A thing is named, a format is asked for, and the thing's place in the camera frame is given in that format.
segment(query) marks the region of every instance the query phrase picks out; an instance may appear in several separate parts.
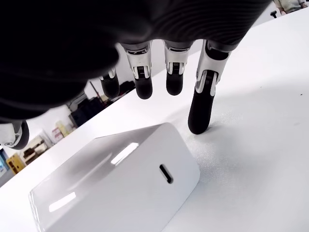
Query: white box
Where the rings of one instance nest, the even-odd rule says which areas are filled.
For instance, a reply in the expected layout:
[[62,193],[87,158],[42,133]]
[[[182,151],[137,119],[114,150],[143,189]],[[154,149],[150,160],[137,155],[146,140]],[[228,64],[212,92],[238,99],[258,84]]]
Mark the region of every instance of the white box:
[[29,198],[42,232],[159,232],[198,180],[179,133],[163,124],[91,141]]

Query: white table surface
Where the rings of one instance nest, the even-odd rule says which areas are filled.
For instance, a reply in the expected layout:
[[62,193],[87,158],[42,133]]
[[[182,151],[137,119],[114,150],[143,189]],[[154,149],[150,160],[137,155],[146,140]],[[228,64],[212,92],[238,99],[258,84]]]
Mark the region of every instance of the white table surface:
[[0,188],[1,231],[36,231],[29,191],[92,139],[167,121],[201,176],[165,232],[309,231],[308,21],[304,9],[248,32],[217,85],[202,135],[187,126],[199,53],[188,59],[179,96],[167,93],[162,71],[149,100],[132,91],[102,111]]

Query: slot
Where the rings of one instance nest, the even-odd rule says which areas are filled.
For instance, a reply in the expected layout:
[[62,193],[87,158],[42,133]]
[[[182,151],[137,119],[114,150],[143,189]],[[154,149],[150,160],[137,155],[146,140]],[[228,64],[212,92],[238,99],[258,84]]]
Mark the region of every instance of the slot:
[[160,165],[160,170],[161,170],[162,175],[165,177],[166,181],[169,184],[173,183],[173,177],[171,176],[171,174],[169,173],[169,171],[167,170],[164,164]]

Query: yellow box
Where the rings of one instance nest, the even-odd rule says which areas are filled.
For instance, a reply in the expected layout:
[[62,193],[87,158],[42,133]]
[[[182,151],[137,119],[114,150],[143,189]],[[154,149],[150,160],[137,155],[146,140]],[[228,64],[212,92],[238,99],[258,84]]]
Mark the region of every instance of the yellow box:
[[10,167],[10,169],[14,174],[19,173],[21,170],[25,168],[25,164],[23,163],[23,161],[21,160],[21,158],[17,153],[9,157],[6,160],[6,163],[8,164],[8,166]]

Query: robotic hand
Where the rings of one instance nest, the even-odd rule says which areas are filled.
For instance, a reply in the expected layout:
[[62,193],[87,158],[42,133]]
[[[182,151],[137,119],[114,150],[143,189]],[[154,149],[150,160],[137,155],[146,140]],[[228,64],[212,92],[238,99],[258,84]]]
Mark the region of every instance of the robotic hand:
[[26,121],[0,124],[0,144],[20,150],[29,140],[29,128]]
[[[138,96],[147,99],[153,90],[151,41],[164,40],[166,87],[168,93],[177,95],[183,87],[189,49],[195,40],[203,39],[188,119],[192,133],[203,133],[210,121],[215,86],[230,53],[269,3],[88,0],[65,1],[61,6],[27,2],[18,9],[12,3],[0,14],[1,22],[7,22],[0,37],[0,120],[9,123],[38,116],[69,101],[88,79],[98,76],[102,76],[105,94],[116,97],[116,43],[126,51]],[[20,134],[19,128],[0,130],[9,134],[0,143],[19,144],[13,140],[13,135]]]

